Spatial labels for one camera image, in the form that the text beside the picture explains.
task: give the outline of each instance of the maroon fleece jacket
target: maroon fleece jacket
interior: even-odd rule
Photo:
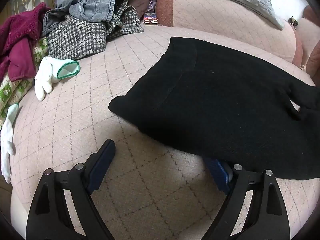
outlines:
[[[31,51],[40,37],[44,14],[49,9],[42,2],[32,11],[9,17],[0,26],[0,81],[7,71],[11,81],[36,75]]]

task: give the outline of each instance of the green cuff trim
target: green cuff trim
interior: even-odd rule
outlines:
[[[63,75],[63,76],[59,76],[60,72],[61,72],[62,70],[64,70],[64,68],[65,68],[66,66],[71,65],[71,64],[77,64],[76,70],[73,71],[72,73],[70,72],[70,74],[66,74],[66,75]],[[79,62],[73,60],[73,61],[70,61],[70,62],[65,63],[64,65],[61,66],[61,68],[59,68],[59,70],[58,70],[58,72],[57,72],[57,77],[56,77],[56,78],[57,78],[57,79],[63,79],[63,78],[67,78],[67,77],[73,77],[73,76],[77,75],[77,74],[79,73],[79,71],[80,71],[80,64],[79,64]]]

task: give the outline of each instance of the gray clothing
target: gray clothing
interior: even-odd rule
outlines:
[[[65,19],[65,15],[90,23],[110,22],[115,0],[57,0],[57,7],[46,12],[42,23],[44,37]]]
[[[128,0],[116,0],[110,22],[89,23],[66,15],[47,37],[49,56],[77,60],[104,51],[108,39],[140,32],[143,28],[135,8]]]

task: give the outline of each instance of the black sweater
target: black sweater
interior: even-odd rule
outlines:
[[[284,179],[320,177],[320,89],[237,50],[172,37],[109,109],[179,150]]]

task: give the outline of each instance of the pile of clothes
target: pile of clothes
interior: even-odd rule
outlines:
[[[143,32],[140,18],[148,3],[56,0],[56,8],[42,2],[8,18],[0,26],[0,128],[9,107],[20,102],[34,79],[41,101],[52,83],[79,72],[75,60],[104,51],[107,39]]]

